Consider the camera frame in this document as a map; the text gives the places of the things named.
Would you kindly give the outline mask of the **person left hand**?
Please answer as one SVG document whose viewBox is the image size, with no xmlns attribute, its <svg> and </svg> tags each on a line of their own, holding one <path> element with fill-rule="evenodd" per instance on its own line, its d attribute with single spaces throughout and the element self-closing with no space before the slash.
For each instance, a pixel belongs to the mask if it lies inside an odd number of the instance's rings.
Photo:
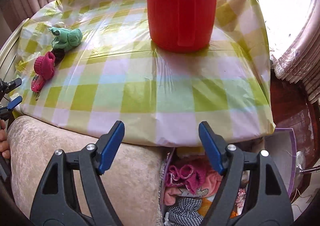
<svg viewBox="0 0 320 226">
<path fill-rule="evenodd" d="M 0 153 L 5 159 L 10 159 L 10 146 L 7 138 L 7 131 L 5 121 L 1 119 L 1 130 L 0 130 Z"/>
</svg>

